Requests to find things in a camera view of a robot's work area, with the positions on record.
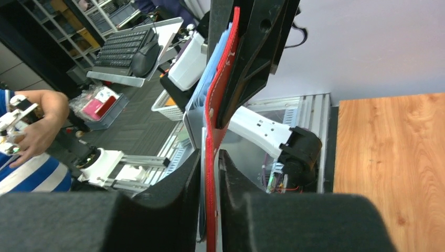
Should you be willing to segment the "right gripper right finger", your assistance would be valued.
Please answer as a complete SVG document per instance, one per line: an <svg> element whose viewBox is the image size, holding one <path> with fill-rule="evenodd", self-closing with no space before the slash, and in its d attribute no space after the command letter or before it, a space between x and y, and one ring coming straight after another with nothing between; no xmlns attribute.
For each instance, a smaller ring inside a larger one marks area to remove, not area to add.
<svg viewBox="0 0 445 252"><path fill-rule="evenodd" d="M355 194L268 194L219 152L223 251L395 251L383 219Z"/></svg>

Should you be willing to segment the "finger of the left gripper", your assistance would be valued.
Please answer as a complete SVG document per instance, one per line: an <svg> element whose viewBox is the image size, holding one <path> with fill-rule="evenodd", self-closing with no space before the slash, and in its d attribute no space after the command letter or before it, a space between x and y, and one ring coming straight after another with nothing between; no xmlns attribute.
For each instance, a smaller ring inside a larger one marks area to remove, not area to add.
<svg viewBox="0 0 445 252"><path fill-rule="evenodd" d="M222 32L227 28L234 0L211 0L209 13L209 34L207 61L209 61L219 42Z"/></svg>
<svg viewBox="0 0 445 252"><path fill-rule="evenodd" d="M234 1L240 7L235 63L216 126L224 128L235 111L263 89L279 64L299 1Z"/></svg>

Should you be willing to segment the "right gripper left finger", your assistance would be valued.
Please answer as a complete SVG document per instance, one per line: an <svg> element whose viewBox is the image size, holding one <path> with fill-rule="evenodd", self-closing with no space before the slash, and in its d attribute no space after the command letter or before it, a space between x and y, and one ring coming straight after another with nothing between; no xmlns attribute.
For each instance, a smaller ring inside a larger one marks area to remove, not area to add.
<svg viewBox="0 0 445 252"><path fill-rule="evenodd" d="M1 197L1 251L194 251L200 152L135 197L119 192Z"/></svg>

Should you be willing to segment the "red leather card holder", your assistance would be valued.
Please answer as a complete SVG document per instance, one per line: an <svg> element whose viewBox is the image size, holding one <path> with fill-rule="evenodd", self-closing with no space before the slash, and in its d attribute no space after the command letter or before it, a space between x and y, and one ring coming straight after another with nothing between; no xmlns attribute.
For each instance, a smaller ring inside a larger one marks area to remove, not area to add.
<svg viewBox="0 0 445 252"><path fill-rule="evenodd" d="M228 128L221 122L220 114L224 111L221 105L236 58L240 14L239 5L233 4L184 115L184 122L190 124L190 137L201 142L195 144L201 151L199 235L206 244L206 251L216 251L217 248L218 199L214 161Z"/></svg>

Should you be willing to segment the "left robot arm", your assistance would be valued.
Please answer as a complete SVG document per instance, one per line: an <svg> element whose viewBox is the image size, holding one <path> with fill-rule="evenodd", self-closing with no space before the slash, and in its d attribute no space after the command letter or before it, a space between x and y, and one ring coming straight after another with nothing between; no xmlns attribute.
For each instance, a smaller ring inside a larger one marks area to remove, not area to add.
<svg viewBox="0 0 445 252"><path fill-rule="evenodd" d="M322 143L313 133L266 119L244 104L276 72L299 1L231 1L230 16L209 22L212 54L198 82L182 90L169 79L161 85L178 107L205 111L204 125L218 148L227 130L262 148L282 164L291 190L315 192Z"/></svg>

